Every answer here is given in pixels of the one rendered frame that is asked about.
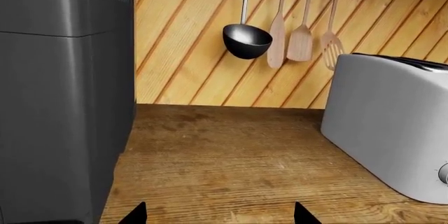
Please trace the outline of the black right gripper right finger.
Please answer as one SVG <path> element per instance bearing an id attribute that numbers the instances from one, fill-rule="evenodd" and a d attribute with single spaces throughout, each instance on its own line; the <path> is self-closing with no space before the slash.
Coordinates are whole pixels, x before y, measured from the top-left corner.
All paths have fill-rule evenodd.
<path id="1" fill-rule="evenodd" d="M 294 224 L 322 224 L 310 211 L 300 202 L 295 202 Z"/>

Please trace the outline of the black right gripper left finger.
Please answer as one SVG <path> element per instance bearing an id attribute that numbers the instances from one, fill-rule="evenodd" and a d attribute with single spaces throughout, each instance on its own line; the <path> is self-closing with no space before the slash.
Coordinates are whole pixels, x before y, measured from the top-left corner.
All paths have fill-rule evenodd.
<path id="1" fill-rule="evenodd" d="M 118 224 L 146 224 L 146 203 L 140 202 Z"/>

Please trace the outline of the dark grey coffee machine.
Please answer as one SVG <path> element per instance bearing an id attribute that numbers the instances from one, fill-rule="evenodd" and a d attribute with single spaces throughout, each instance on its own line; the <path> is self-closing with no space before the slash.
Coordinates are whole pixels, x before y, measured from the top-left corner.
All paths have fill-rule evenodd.
<path id="1" fill-rule="evenodd" d="M 99 224 L 135 70 L 134 0 L 0 0 L 0 224 Z"/>

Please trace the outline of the silver toaster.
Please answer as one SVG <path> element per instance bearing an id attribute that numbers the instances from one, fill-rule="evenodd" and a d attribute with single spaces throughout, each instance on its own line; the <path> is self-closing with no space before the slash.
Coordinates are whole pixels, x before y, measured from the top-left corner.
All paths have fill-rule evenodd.
<path id="1" fill-rule="evenodd" d="M 340 55 L 321 133 L 396 192 L 448 205 L 448 64 Z"/>

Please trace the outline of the wooden flat spatula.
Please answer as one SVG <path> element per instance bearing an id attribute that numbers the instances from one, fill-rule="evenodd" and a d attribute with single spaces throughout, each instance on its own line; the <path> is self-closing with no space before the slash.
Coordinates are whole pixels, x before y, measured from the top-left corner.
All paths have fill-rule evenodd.
<path id="1" fill-rule="evenodd" d="M 309 6 L 312 0 L 306 0 L 302 24 L 295 28 L 289 38 L 286 57 L 294 62 L 307 62 L 312 58 L 312 33 L 307 26 Z"/>

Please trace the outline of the wooden slotted spatula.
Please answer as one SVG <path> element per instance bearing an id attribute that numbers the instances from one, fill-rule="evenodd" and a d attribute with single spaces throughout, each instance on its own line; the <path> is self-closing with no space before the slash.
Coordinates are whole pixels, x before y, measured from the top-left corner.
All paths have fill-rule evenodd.
<path id="1" fill-rule="evenodd" d="M 332 0 L 332 8 L 326 32 L 320 38 L 322 58 L 329 70 L 335 70 L 337 57 L 344 53 L 342 42 L 333 32 L 333 22 L 339 0 Z"/>

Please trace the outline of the wooden spoon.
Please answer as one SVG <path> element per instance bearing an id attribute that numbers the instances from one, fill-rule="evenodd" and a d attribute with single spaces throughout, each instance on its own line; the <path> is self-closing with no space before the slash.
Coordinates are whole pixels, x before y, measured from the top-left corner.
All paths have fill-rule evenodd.
<path id="1" fill-rule="evenodd" d="M 270 27 L 269 34 L 272 37 L 272 43 L 267 51 L 267 63 L 270 68 L 278 69 L 284 62 L 285 47 L 285 24 L 284 24 L 284 2 L 279 0 L 279 7 L 275 18 Z"/>

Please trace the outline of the black metal ladle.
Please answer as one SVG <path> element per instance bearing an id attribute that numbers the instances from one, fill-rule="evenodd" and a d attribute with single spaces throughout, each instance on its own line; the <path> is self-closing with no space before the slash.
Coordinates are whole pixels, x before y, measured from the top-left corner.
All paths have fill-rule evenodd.
<path id="1" fill-rule="evenodd" d="M 222 31 L 226 49 L 235 57 L 242 60 L 253 60 L 260 57 L 272 44 L 272 36 L 255 26 L 246 24 L 249 0 L 242 0 L 239 24 L 228 24 Z"/>

